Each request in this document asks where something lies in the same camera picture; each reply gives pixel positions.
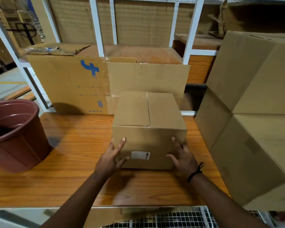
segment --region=black bracelet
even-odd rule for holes
[[[203,164],[204,164],[204,163],[201,162],[201,163],[198,165],[198,170],[197,170],[196,172],[190,174],[190,176],[188,177],[187,182],[190,182],[191,179],[194,177],[194,175],[199,174],[199,173],[202,173],[201,168],[203,167]]]

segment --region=barcode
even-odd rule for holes
[[[98,104],[98,107],[103,107],[104,106],[102,101],[97,101],[97,104]]]

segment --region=person's right hand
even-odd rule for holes
[[[188,178],[190,174],[197,171],[198,163],[186,143],[182,148],[175,137],[172,137],[172,141],[178,151],[179,160],[172,154],[167,154],[167,157],[171,158],[175,167]]]

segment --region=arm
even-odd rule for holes
[[[174,162],[175,167],[187,178],[197,171],[198,163],[190,152],[187,144],[183,148],[172,138],[175,148],[178,150],[179,160],[172,154],[167,156]],[[221,228],[269,228],[260,219],[244,210],[239,204],[221,191],[202,173],[196,174],[190,181],[200,194],[206,205],[211,210],[213,217]]]
[[[124,157],[118,163],[115,161],[116,155],[120,152],[125,143],[123,138],[114,149],[113,140],[96,164],[95,171],[79,187],[79,189],[51,216],[41,228],[79,228],[83,227],[90,212],[94,200],[107,179],[128,160]]]

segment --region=white metal frame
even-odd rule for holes
[[[98,6],[96,0],[89,0],[90,6],[91,6],[91,14],[92,14],[92,20],[95,30],[95,36],[96,36],[96,43],[98,47],[98,54],[100,57],[104,56],[104,46],[102,41],[102,34],[101,34],[101,27],[100,27],[100,20],[99,20],[99,12],[98,12]],[[112,22],[112,32],[113,32],[113,42],[114,44],[117,44],[117,30],[116,30],[116,22],[115,22],[115,10],[114,10],[114,0],[110,1],[110,11],[111,11],[111,22]],[[179,3],[195,3],[193,16],[191,20],[190,30],[188,33],[188,39],[186,43],[185,53],[183,57],[183,64],[188,64],[190,55],[205,55],[205,56],[216,56],[217,51],[216,50],[201,50],[201,49],[192,49],[194,38],[196,35],[198,22],[201,16],[201,10],[203,7],[203,4],[205,3],[205,0],[140,0],[140,1],[157,1],[157,2],[172,2],[175,3],[174,6],[174,14],[172,19],[172,25],[171,25],[171,33],[170,33],[170,40],[169,40],[169,47],[172,47],[173,40],[174,40],[174,32],[175,32],[175,25],[177,20],[177,13],[178,13],[178,7]],[[211,3],[217,2],[218,0],[206,0],[206,3],[211,1]],[[56,42],[61,42],[61,38],[55,23],[55,20],[53,18],[53,14],[51,11],[51,8],[49,6],[48,0],[42,0],[43,6],[45,8],[47,17],[50,22],[50,26],[52,28],[54,37],[56,39]],[[4,42],[6,48],[8,49],[9,53],[11,54],[12,58],[14,59],[16,65],[21,70],[23,76],[25,77],[28,85],[30,86],[31,90],[33,91],[34,95],[36,96],[38,102],[40,103],[42,109],[45,112],[55,112],[55,110],[50,106],[50,103],[47,103],[42,96],[40,90],[38,89],[33,77],[32,77],[32,67],[28,62],[22,62],[19,60],[19,55],[17,52],[17,49],[15,48],[14,44],[12,43],[10,37],[8,36],[8,33],[4,26],[2,25],[0,21],[0,38]],[[195,111],[182,111],[182,115],[195,115]]]

